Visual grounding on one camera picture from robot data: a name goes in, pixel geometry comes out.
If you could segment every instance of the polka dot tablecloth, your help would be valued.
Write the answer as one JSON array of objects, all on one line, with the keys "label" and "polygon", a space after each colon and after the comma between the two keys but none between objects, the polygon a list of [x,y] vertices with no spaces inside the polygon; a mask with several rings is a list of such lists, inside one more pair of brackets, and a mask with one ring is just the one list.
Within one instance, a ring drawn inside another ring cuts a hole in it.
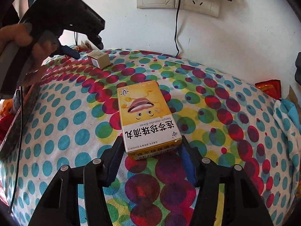
[{"label": "polka dot tablecloth", "polygon": [[[145,51],[106,51],[100,70],[55,57],[24,129],[13,212],[28,225],[39,199],[63,165],[86,165],[121,134],[116,88],[156,80],[181,133],[202,156],[219,165],[241,164],[281,225],[299,181],[300,151],[294,125],[275,102],[238,78],[189,60]],[[17,148],[0,164],[8,201],[15,181]],[[114,226],[185,226],[199,190],[186,179],[177,152],[133,161],[127,154],[104,194]],[[87,225],[83,186],[79,215]],[[218,208],[215,225],[221,224]]]}]

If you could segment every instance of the white wall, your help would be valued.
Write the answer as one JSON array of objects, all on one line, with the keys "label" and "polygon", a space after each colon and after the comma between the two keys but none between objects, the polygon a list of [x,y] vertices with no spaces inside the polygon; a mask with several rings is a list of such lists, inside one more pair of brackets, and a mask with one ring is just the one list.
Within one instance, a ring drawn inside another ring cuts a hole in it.
[{"label": "white wall", "polygon": [[[176,54],[176,9],[137,9],[136,0],[84,1],[106,20],[100,34],[105,49]],[[223,0],[219,18],[180,10],[178,31],[181,57],[249,83],[280,79],[282,96],[291,85],[301,102],[294,80],[301,23],[286,0]],[[73,33],[64,32],[61,42],[74,44]]]}]

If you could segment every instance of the colorful bedsheet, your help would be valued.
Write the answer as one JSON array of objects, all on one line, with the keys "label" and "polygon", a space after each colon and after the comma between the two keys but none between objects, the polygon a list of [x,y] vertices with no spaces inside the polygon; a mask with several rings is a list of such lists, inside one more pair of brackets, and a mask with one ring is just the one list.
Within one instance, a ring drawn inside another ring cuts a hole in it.
[{"label": "colorful bedsheet", "polygon": [[[219,165],[241,164],[281,225],[299,181],[300,134],[281,102],[231,75],[170,55],[110,50],[100,70],[55,57],[41,81],[24,129],[13,212],[28,225],[39,199],[63,165],[78,167],[100,157],[121,134],[116,88],[156,80],[181,133],[202,156]],[[0,164],[8,201],[17,148]],[[177,152],[140,161],[124,154],[116,180],[104,188],[114,226],[188,225],[199,190],[186,179]],[[83,186],[79,214],[87,225]],[[222,196],[215,225],[221,224]]]}]

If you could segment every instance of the yellow and white box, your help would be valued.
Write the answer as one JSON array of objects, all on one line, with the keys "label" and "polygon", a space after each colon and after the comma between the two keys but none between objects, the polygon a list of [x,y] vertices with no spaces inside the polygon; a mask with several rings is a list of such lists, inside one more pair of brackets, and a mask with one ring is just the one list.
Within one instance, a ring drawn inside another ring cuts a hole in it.
[{"label": "yellow and white box", "polygon": [[135,160],[175,149],[182,136],[156,81],[117,89],[125,151]]}]

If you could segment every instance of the metal pin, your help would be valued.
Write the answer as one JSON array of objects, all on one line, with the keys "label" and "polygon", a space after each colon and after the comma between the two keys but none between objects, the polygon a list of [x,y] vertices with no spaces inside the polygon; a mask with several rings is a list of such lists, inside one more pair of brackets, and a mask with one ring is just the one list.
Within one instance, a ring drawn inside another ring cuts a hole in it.
[{"label": "metal pin", "polygon": [[67,171],[68,168],[69,168],[69,167],[68,167],[67,165],[61,166],[61,171],[63,171],[63,172],[64,172],[64,171]]},{"label": "metal pin", "polygon": [[97,164],[99,164],[99,163],[101,163],[101,159],[95,158],[95,159],[93,160],[93,164],[97,165]]},{"label": "metal pin", "polygon": [[240,165],[235,165],[235,166],[234,166],[234,169],[235,169],[236,171],[241,171],[242,167],[241,167]]},{"label": "metal pin", "polygon": [[202,162],[205,164],[209,164],[210,163],[210,159],[209,158],[203,158]]}]

